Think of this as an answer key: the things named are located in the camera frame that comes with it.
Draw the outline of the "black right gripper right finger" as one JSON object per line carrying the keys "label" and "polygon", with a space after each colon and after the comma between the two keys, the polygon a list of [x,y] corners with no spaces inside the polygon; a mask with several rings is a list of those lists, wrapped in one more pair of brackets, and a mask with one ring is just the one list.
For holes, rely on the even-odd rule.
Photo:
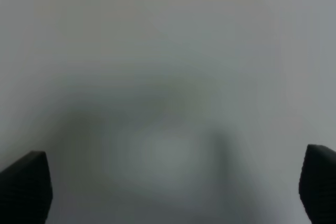
{"label": "black right gripper right finger", "polygon": [[335,224],[335,151],[307,146],[299,179],[299,196],[314,224]]}

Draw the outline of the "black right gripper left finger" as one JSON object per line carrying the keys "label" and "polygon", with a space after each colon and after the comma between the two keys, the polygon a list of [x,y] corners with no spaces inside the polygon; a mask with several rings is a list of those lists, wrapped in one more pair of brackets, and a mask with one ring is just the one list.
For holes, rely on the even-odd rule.
{"label": "black right gripper left finger", "polygon": [[1,223],[45,224],[53,200],[47,155],[31,151],[1,172]]}

